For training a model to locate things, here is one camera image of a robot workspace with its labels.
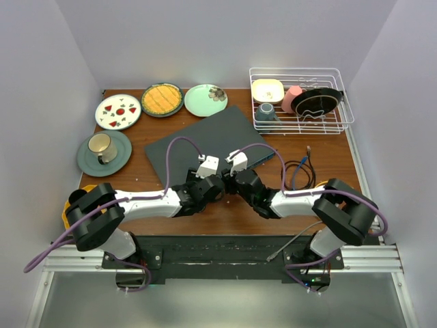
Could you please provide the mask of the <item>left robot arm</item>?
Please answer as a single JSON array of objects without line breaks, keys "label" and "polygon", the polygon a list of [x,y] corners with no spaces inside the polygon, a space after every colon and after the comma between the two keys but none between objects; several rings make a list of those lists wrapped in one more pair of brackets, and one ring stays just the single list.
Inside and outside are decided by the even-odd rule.
[{"label": "left robot arm", "polygon": [[78,251],[101,249],[126,268],[134,268],[141,261],[141,251],[132,235],[119,229],[123,221],[191,216],[220,200],[224,193],[225,184],[216,174],[188,180],[166,191],[126,192],[105,182],[91,191],[74,191],[65,216]]}]

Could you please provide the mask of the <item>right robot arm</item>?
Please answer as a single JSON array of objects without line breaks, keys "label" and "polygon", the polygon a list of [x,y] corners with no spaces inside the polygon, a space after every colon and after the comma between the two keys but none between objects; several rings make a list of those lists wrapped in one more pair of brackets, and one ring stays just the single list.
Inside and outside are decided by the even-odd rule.
[{"label": "right robot arm", "polygon": [[225,169],[222,180],[227,193],[238,194],[264,219],[318,217],[325,228],[316,233],[304,252],[306,264],[314,269],[344,245],[361,246],[375,217],[382,216],[373,201],[335,178],[306,191],[268,188],[252,169]]}]

